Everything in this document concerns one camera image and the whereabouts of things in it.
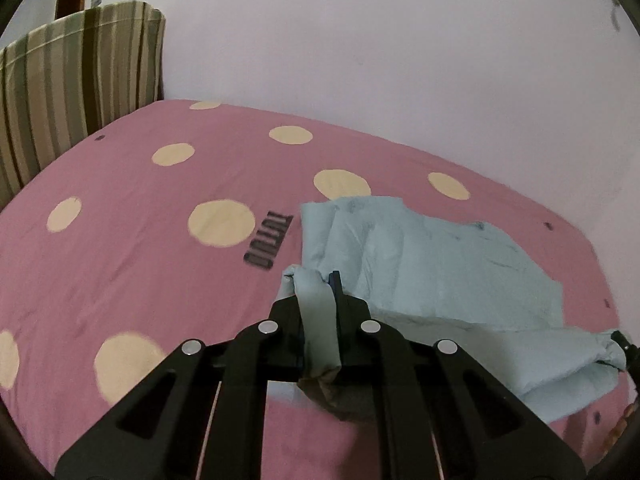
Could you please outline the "green striped pillow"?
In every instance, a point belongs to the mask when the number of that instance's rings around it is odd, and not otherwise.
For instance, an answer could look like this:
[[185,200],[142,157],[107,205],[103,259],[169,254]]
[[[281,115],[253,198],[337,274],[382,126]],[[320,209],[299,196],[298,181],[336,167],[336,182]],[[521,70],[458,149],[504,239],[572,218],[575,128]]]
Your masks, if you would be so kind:
[[142,1],[42,25],[1,51],[1,203],[80,141],[163,99],[166,18]]

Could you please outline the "light blue puffer jacket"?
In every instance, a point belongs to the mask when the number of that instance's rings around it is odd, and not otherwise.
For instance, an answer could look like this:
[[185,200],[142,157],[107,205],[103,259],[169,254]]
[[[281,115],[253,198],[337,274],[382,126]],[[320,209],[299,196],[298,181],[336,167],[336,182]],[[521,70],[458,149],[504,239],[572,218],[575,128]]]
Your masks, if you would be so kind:
[[328,278],[378,321],[421,344],[450,339],[545,422],[574,414],[618,383],[622,349],[609,333],[563,323],[563,287],[488,223],[422,216],[395,197],[351,197],[300,208],[303,258],[279,294],[302,314],[308,372],[300,385],[334,414],[366,396],[345,384]]

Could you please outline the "pink polka dot bedsheet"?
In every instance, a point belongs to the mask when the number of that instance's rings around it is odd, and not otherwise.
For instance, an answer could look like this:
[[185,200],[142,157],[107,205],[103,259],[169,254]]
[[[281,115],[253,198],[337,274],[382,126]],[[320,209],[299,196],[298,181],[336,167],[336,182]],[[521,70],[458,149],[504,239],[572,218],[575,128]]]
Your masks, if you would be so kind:
[[494,226],[556,281],[567,325],[620,322],[590,241],[510,188],[311,119],[160,101],[80,142],[2,211],[1,396],[44,468],[184,340],[264,318],[300,259],[300,206],[331,191]]

